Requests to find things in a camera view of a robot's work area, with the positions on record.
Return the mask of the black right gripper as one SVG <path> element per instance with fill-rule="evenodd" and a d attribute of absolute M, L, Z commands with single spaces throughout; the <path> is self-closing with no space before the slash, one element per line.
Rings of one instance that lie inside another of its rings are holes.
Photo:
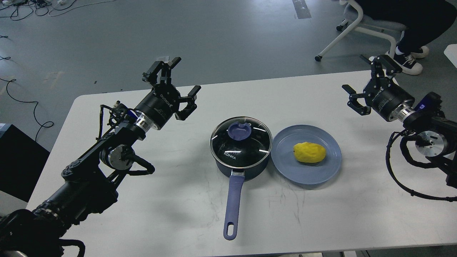
<path fill-rule="evenodd" d="M 387 122 L 398 119 L 403 106 L 412 107 L 415 102 L 415 98 L 394 81 L 402 68 L 387 54 L 371 57 L 361 54 L 360 58 L 370 65 L 371 78 L 364 93 L 357 93 L 348 84 L 342 85 L 349 94 L 347 105 L 361 116 L 369 115 L 374 109 Z M 359 103 L 360 98 L 365 99 L 367 106 Z"/>

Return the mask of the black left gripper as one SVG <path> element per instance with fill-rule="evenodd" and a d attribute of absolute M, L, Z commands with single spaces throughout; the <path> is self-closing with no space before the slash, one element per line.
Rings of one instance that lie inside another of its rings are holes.
<path fill-rule="evenodd" d="M 187 96 L 181 97 L 181 93 L 171 84 L 171 70 L 181 60 L 181 57 L 175 57 L 168 63 L 156 61 L 142 74 L 142 81 L 155 88 L 137 104 L 135 110 L 147 116 L 151 120 L 149 127 L 155 130 L 161 130 L 174 113 L 177 120 L 184 121 L 197 108 L 196 95 L 201 86 L 194 86 Z M 179 104 L 187 105 L 178 110 Z"/>

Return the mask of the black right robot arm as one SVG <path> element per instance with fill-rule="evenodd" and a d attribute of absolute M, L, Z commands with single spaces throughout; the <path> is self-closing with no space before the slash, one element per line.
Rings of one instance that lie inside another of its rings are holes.
<path fill-rule="evenodd" d="M 400 140 L 401 154 L 407 163 L 424 169 L 438 168 L 446 174 L 446 184 L 456 188 L 456 122 L 446 118 L 441 110 L 441 96 L 429 92 L 417 105 L 407 91 L 394 82 L 395 75 L 402 68 L 390 56 L 365 57 L 361 59 L 371 67 L 371 78 L 362 93 L 357 93 L 349 85 L 342 88 L 349 94 L 347 105 L 359 115 L 369 115 L 375 111 L 387 122 L 399 120 L 403 130 L 393 132 L 386 146 L 387 170 L 404 191 L 411 196 L 426 200 L 455 202 L 456 197 L 436 197 L 423 194 L 403 185 L 396 178 L 390 158 L 391 148 L 397 138 Z"/>

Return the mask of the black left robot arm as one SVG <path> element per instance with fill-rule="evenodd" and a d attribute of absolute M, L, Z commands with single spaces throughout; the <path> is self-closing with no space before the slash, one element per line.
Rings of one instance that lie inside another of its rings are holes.
<path fill-rule="evenodd" d="M 85 255 L 82 241 L 63 238 L 67 230 L 116 203 L 117 188 L 127 175 L 155 172 L 151 163 L 136 155 L 136 141 L 144 140 L 150 129 L 161 130 L 172 116 L 184 121 L 196 110 L 201 86 L 181 96 L 171 82 L 180 61 L 156 61 L 142 74 L 151 91 L 135 108 L 119 101 L 109 108 L 109 130 L 99 131 L 96 143 L 63 169 L 64 185 L 52 196 L 33 211 L 20 209 L 1 219 L 2 257 L 61 257 L 70 246 L 78 247 L 78 257 Z"/>

